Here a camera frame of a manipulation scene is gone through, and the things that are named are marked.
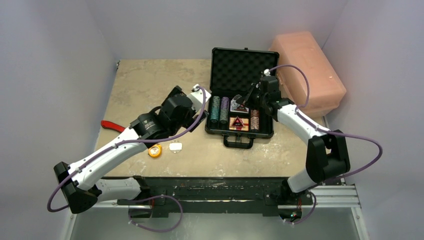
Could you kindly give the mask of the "orange black chip stack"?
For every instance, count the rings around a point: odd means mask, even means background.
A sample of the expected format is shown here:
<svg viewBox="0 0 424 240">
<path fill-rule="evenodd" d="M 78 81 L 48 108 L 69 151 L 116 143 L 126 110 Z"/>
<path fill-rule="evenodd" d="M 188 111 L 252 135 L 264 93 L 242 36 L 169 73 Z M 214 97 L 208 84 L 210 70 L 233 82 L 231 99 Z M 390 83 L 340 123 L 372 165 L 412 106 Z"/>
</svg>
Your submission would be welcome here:
<svg viewBox="0 0 424 240">
<path fill-rule="evenodd" d="M 251 118 L 259 118 L 260 117 L 260 111 L 259 110 L 251 110 L 250 111 L 250 117 Z"/>
</svg>

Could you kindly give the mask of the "orange blue chip stack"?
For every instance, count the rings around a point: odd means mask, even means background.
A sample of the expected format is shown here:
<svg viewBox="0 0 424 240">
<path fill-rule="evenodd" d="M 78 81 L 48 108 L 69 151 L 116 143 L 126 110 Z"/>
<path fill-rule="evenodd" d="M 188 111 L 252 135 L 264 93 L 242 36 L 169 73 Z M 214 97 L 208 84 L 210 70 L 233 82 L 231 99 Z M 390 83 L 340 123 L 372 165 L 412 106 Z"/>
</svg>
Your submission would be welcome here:
<svg viewBox="0 0 424 240">
<path fill-rule="evenodd" d="M 258 116 L 252 116 L 250 118 L 250 130 L 252 132 L 258 132 L 260 130 L 260 118 Z"/>
</svg>

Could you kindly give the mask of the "purple black chip stack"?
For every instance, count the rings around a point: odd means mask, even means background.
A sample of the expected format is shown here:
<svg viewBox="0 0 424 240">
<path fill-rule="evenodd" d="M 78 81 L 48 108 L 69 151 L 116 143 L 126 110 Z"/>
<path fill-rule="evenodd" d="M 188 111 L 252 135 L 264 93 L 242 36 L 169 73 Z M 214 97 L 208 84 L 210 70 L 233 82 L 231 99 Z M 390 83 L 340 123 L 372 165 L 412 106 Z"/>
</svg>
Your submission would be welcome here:
<svg viewBox="0 0 424 240">
<path fill-rule="evenodd" d="M 220 110 L 221 112 L 227 112 L 230 107 L 230 99 L 226 96 L 221 98 Z"/>
</svg>

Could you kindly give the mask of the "yellow blue chip stack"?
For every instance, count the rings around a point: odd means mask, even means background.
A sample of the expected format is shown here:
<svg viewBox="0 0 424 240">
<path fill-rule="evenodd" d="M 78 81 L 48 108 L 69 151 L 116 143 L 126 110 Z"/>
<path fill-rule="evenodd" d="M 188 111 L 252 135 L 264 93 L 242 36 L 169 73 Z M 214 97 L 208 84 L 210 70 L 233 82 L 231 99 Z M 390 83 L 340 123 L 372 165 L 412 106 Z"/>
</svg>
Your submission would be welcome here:
<svg viewBox="0 0 424 240">
<path fill-rule="evenodd" d="M 220 124 L 227 124 L 228 123 L 228 110 L 227 109 L 222 109 L 219 113 L 219 123 Z"/>
</svg>

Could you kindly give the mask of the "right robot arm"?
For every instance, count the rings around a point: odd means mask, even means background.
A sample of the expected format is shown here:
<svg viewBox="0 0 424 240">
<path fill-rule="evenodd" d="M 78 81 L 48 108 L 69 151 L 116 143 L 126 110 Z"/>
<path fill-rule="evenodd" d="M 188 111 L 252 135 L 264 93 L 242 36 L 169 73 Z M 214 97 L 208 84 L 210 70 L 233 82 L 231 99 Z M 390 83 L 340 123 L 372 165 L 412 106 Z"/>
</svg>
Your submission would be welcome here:
<svg viewBox="0 0 424 240">
<path fill-rule="evenodd" d="M 293 101 L 282 97 L 275 76 L 263 76 L 236 102 L 271 116 L 291 129 L 307 146 L 304 169 L 282 184 L 280 196 L 284 202 L 292 204 L 300 198 L 301 192 L 350 170 L 347 143 L 341 131 L 331 133 L 327 128 L 321 129 L 321 125 L 300 111 Z"/>
</svg>

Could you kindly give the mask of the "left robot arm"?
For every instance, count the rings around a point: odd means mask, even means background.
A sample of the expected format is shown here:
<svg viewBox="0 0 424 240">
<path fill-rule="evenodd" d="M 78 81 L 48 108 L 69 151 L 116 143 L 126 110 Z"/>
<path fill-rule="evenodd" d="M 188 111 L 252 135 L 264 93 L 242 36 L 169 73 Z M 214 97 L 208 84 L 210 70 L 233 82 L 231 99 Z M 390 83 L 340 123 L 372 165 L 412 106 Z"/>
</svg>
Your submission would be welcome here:
<svg viewBox="0 0 424 240">
<path fill-rule="evenodd" d="M 106 177 L 105 175 L 129 158 L 153 145 L 175 140 L 196 129 L 207 118 L 207 102 L 211 94 L 198 84 L 185 94 L 177 85 L 161 105 L 139 115 L 112 141 L 83 159 L 54 166 L 58 185 L 47 201 L 51 213 L 52 201 L 62 192 L 73 214 L 82 213 L 97 203 L 129 200 L 138 205 L 149 199 L 149 187 L 139 176 Z"/>
</svg>

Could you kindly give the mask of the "black poker set case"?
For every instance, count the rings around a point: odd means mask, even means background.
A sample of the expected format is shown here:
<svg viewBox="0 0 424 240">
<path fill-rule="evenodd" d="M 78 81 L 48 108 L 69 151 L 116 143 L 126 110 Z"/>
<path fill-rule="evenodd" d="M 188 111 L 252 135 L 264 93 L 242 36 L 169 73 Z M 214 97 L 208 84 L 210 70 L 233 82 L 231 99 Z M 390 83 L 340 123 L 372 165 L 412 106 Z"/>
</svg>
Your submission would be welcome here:
<svg viewBox="0 0 424 240">
<path fill-rule="evenodd" d="M 251 110 L 248 114 L 231 113 L 231 100 L 235 95 L 245 95 L 252 83 L 258 83 L 263 71 L 275 67 L 279 62 L 279 53 L 215 47 L 211 51 L 211 70 L 209 89 L 211 99 L 207 110 L 209 116 L 205 123 L 205 131 L 211 135 L 223 136 L 223 144 L 227 148 L 250 149 L 255 139 L 270 139 L 274 135 L 274 120 L 271 116 L 259 111 L 259 131 L 250 129 Z M 212 123 L 210 119 L 213 96 L 229 98 L 227 124 Z M 249 131 L 229 130 L 230 117 L 249 119 Z"/>
</svg>

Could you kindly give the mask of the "triangular all-in button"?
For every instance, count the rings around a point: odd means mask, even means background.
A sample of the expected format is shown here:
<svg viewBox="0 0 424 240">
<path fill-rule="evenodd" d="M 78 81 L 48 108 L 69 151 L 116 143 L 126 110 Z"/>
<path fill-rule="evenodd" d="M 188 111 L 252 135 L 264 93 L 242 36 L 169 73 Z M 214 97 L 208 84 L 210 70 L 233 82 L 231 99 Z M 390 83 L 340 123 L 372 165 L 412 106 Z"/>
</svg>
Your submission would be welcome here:
<svg viewBox="0 0 424 240">
<path fill-rule="evenodd" d="M 248 113 L 249 109 L 242 104 L 236 103 L 234 111 L 237 113 Z"/>
<path fill-rule="evenodd" d="M 233 117 L 231 122 L 230 122 L 230 126 L 232 128 L 242 128 L 244 126 L 244 122 L 243 119 L 240 117 Z"/>
</svg>

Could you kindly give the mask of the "blue card deck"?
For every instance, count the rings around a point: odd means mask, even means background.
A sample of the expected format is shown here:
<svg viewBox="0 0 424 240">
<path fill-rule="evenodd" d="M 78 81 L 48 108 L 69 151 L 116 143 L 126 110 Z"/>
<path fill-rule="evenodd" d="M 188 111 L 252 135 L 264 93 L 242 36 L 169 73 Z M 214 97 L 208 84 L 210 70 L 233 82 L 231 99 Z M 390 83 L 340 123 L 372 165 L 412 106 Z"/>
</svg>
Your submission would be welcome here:
<svg viewBox="0 0 424 240">
<path fill-rule="evenodd" d="M 248 114 L 250 112 L 249 108 L 245 107 L 244 105 L 241 105 L 237 103 L 236 100 L 232 99 L 230 101 L 230 110 L 231 113 L 238 113 L 238 114 Z"/>
</svg>

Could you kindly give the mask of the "red card deck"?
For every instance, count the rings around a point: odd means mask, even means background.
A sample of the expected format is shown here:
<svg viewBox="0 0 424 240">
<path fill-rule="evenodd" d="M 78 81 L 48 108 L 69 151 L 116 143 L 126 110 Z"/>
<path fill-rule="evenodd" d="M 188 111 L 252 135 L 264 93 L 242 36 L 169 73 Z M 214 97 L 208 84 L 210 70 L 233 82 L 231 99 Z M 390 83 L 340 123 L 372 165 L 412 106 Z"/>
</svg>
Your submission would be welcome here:
<svg viewBox="0 0 424 240">
<path fill-rule="evenodd" d="M 248 132 L 250 129 L 250 120 L 239 116 L 230 117 L 228 129 L 231 131 Z"/>
</svg>

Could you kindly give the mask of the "yellow blue chips in case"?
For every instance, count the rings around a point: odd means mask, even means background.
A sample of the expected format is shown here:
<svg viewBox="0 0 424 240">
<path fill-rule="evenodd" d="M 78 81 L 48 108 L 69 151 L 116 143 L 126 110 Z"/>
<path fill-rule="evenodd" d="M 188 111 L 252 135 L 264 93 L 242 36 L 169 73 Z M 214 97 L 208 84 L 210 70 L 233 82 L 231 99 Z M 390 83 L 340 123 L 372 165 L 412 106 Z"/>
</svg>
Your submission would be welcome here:
<svg viewBox="0 0 424 240">
<path fill-rule="evenodd" d="M 221 103 L 221 98 L 217 95 L 213 96 L 212 102 L 211 102 L 211 111 L 212 112 L 219 112 L 220 103 Z"/>
</svg>

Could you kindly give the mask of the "green blue chip stack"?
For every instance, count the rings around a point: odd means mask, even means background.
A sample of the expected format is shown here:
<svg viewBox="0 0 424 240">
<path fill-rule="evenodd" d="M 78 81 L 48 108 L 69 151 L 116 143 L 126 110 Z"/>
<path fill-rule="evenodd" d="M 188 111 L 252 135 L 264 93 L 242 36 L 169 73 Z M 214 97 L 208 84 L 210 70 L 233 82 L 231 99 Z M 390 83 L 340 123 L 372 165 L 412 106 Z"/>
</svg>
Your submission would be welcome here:
<svg viewBox="0 0 424 240">
<path fill-rule="evenodd" d="M 219 109 L 212 109 L 210 112 L 210 121 L 215 124 L 219 122 Z"/>
</svg>

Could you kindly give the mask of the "pink plastic storage box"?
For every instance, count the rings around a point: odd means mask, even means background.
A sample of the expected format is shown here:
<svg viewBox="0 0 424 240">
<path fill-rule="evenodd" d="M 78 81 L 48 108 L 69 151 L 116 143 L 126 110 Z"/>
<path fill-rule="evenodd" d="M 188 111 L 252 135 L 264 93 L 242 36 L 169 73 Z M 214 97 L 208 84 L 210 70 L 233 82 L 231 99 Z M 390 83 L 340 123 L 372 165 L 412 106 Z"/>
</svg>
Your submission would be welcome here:
<svg viewBox="0 0 424 240">
<path fill-rule="evenodd" d="M 347 90 L 309 31 L 277 35 L 269 48 L 279 53 L 276 75 L 288 97 L 311 118 L 339 107 Z"/>
</svg>

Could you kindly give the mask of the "orange tape measure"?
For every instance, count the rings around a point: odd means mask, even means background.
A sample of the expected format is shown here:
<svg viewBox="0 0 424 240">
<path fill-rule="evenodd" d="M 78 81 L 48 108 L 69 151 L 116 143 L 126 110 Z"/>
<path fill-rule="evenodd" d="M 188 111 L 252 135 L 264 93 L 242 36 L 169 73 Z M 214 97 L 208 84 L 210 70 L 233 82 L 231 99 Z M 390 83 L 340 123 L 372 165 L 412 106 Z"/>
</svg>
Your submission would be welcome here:
<svg viewBox="0 0 424 240">
<path fill-rule="evenodd" d="M 162 155 L 163 149 L 160 144 L 155 144 L 148 149 L 148 155 L 151 158 L 159 158 Z"/>
</svg>

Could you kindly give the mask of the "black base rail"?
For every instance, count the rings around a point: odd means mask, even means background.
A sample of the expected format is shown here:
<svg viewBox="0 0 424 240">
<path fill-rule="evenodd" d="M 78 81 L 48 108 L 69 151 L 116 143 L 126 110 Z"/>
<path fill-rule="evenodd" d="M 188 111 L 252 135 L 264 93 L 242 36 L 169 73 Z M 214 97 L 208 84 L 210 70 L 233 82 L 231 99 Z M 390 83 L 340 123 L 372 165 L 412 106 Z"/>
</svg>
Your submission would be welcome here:
<svg viewBox="0 0 424 240">
<path fill-rule="evenodd" d="M 149 210 L 153 218 L 170 213 L 261 214 L 299 219 L 305 210 L 354 208 L 360 201 L 353 185 L 317 186 L 300 193 L 285 191 L 285 177 L 142 177 L 134 200 L 119 206 Z"/>
</svg>

